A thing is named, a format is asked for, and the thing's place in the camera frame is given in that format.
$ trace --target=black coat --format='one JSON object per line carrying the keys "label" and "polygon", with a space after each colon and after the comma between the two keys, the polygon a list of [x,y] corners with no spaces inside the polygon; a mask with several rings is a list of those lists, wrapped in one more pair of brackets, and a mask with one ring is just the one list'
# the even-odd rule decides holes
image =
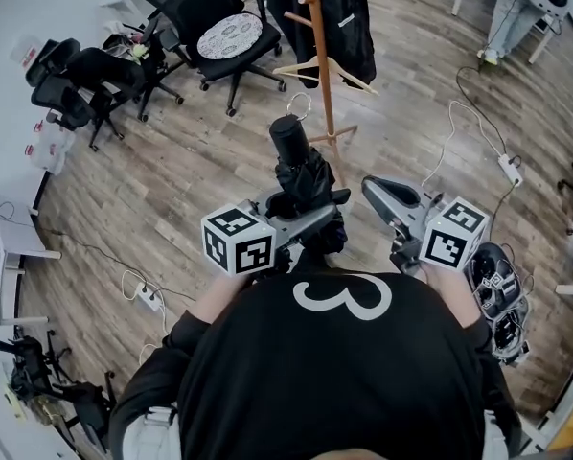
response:
{"label": "black coat", "polygon": [[[295,51],[297,62],[303,63],[314,57],[316,48],[312,28],[285,17],[285,12],[290,11],[310,19],[308,5],[299,5],[297,0],[267,0],[267,6]],[[321,6],[329,57],[350,74],[370,83],[376,77],[376,64],[367,0],[321,0]],[[318,68],[302,74],[318,77]],[[312,80],[302,82],[307,88],[318,83]]]}

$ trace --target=coat hanger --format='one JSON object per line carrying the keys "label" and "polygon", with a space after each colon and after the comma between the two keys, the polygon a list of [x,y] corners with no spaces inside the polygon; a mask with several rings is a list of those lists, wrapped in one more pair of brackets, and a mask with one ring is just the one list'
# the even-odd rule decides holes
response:
{"label": "coat hanger", "polygon": [[[339,75],[343,79],[351,81],[352,83],[354,83],[355,85],[360,87],[360,88],[351,87],[348,83],[346,83],[346,86],[348,86],[349,88],[352,88],[352,89],[358,90],[358,91],[360,91],[362,89],[363,91],[367,92],[368,94],[379,95],[379,93],[376,90],[374,90],[372,87],[370,87],[367,83],[361,81],[357,77],[351,75],[346,70],[344,70],[338,64],[338,62],[335,61],[335,59],[333,59],[332,57],[327,57],[327,62],[329,64],[329,69],[332,72]],[[295,72],[298,72],[299,70],[305,70],[307,68],[312,68],[314,66],[318,66],[318,57],[313,57],[312,59],[309,59],[305,63],[297,63],[294,65],[287,65],[287,66],[281,66],[279,68],[275,68],[273,73],[279,74],[279,75],[289,75],[290,77],[295,77],[297,79],[307,79],[309,81],[318,81],[317,77],[309,77],[307,75],[300,75],[300,74],[295,73]]]}

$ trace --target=power strip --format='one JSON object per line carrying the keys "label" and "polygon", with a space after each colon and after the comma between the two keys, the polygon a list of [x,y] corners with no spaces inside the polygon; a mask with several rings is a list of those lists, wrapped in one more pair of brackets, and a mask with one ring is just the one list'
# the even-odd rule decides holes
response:
{"label": "power strip", "polygon": [[142,299],[152,311],[161,309],[161,297],[159,297],[146,283],[141,282],[135,289],[135,296]]}
{"label": "power strip", "polygon": [[520,175],[520,172],[516,168],[515,163],[511,162],[510,157],[506,155],[506,153],[497,159],[497,163],[499,164],[499,167],[501,167],[501,170],[504,171],[513,186],[518,187],[523,183],[523,177]]}

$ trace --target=black umbrella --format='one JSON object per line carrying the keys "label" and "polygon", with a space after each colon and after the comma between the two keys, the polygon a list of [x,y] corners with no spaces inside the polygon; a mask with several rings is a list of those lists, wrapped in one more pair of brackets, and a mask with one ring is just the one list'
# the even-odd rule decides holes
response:
{"label": "black umbrella", "polygon": [[[309,146],[302,123],[296,116],[288,114],[277,119],[269,133],[279,154],[276,177],[287,194],[288,208],[296,215],[331,202],[344,204],[348,200],[350,190],[332,191],[335,183],[332,167],[318,150]],[[336,212],[329,224],[302,243],[311,252],[331,254],[340,252],[347,239],[344,218]]]}

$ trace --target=wooden coat rack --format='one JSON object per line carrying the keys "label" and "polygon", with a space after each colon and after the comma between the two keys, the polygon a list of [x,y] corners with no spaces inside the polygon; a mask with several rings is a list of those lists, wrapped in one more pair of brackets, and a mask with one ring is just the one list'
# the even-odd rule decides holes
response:
{"label": "wooden coat rack", "polygon": [[339,129],[338,131],[335,130],[335,124],[333,122],[332,86],[330,84],[330,63],[327,57],[327,47],[325,46],[325,28],[323,26],[321,0],[298,0],[298,3],[300,5],[309,6],[311,21],[290,11],[285,12],[285,17],[305,26],[312,27],[314,32],[314,42],[316,44],[316,56],[318,58],[319,79],[323,90],[325,117],[327,119],[327,133],[322,136],[309,138],[309,142],[314,143],[326,141],[329,143],[335,159],[335,168],[337,169],[338,180],[342,187],[346,187],[346,179],[342,169],[342,159],[340,158],[340,152],[337,149],[337,137],[345,133],[356,132],[358,126],[348,126],[343,129]]}

